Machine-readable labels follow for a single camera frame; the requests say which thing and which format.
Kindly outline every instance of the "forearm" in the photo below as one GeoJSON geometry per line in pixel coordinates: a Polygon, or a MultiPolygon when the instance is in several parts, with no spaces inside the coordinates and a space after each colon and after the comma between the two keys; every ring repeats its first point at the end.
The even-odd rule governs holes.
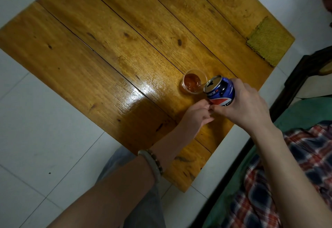
{"type": "MultiPolygon", "coordinates": [[[[165,170],[190,141],[175,128],[151,150],[165,170]]],[[[139,155],[88,190],[49,227],[119,227],[154,183],[149,164],[139,155]]]]}
{"type": "Polygon", "coordinates": [[[253,136],[273,199],[286,227],[330,227],[332,213],[301,170],[275,127],[253,136]]]}

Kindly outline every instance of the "blue can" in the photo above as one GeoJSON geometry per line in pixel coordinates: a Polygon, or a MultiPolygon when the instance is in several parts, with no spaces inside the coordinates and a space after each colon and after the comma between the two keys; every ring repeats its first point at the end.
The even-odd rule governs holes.
{"type": "Polygon", "coordinates": [[[221,75],[211,78],[205,84],[203,91],[213,104],[220,106],[230,105],[235,96],[233,82],[221,75]]]}

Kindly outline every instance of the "hand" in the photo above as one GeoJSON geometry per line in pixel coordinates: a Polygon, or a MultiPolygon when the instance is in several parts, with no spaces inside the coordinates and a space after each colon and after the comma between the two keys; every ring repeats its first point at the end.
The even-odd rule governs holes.
{"type": "Polygon", "coordinates": [[[213,112],[209,111],[209,109],[210,103],[207,99],[202,99],[193,104],[185,112],[185,115],[176,129],[191,138],[195,138],[203,125],[214,120],[214,118],[210,116],[213,112]]]}
{"type": "Polygon", "coordinates": [[[250,136],[264,129],[274,129],[269,108],[258,91],[241,79],[231,79],[235,98],[229,106],[211,105],[211,109],[243,128],[250,136]]]}

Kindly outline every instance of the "plastic cup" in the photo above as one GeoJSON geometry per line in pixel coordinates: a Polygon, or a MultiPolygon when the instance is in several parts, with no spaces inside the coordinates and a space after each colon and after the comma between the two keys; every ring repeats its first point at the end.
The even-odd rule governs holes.
{"type": "Polygon", "coordinates": [[[183,78],[182,78],[182,87],[183,89],[190,93],[190,94],[200,94],[203,92],[203,88],[206,84],[206,82],[208,81],[208,79],[206,78],[206,75],[204,72],[202,72],[201,70],[198,70],[198,69],[192,69],[192,70],[189,70],[187,71],[184,75],[183,75],[183,78]],[[196,76],[198,76],[198,78],[201,80],[201,85],[199,86],[198,90],[196,92],[193,92],[193,91],[190,91],[186,85],[185,85],[185,76],[188,75],[188,74],[195,74],[196,76]]]}

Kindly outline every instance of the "checkered fabric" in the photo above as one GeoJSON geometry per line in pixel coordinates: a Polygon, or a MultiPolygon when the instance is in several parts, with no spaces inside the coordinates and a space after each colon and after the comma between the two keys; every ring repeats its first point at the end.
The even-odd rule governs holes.
{"type": "MultiPolygon", "coordinates": [[[[301,169],[332,210],[332,121],[322,121],[309,130],[290,130],[284,133],[284,140],[301,169]]],[[[251,160],[222,227],[282,227],[258,155],[251,160]]]]}

